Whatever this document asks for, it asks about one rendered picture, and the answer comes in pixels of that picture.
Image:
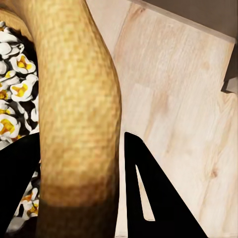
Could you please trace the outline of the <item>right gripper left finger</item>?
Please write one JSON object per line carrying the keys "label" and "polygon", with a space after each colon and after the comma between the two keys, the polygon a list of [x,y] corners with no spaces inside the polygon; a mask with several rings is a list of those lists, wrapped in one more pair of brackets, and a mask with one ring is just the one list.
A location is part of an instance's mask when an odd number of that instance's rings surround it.
{"label": "right gripper left finger", "polygon": [[4,237],[40,159],[39,132],[0,150],[0,238]]}

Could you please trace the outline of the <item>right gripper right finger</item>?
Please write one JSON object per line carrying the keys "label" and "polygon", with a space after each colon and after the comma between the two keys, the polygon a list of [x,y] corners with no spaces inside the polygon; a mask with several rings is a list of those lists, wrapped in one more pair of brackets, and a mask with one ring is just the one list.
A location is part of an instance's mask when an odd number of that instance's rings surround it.
{"label": "right gripper right finger", "polygon": [[[208,238],[143,140],[124,133],[128,238]],[[155,221],[144,219],[136,166]]]}

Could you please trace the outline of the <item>popcorn bag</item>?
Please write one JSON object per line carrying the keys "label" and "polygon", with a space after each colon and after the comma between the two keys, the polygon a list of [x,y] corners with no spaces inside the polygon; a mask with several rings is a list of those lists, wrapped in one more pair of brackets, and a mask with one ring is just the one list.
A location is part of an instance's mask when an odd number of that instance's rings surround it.
{"label": "popcorn bag", "polygon": [[121,89],[86,0],[0,0],[1,21],[37,67],[41,154],[38,216],[3,238],[115,238]]}

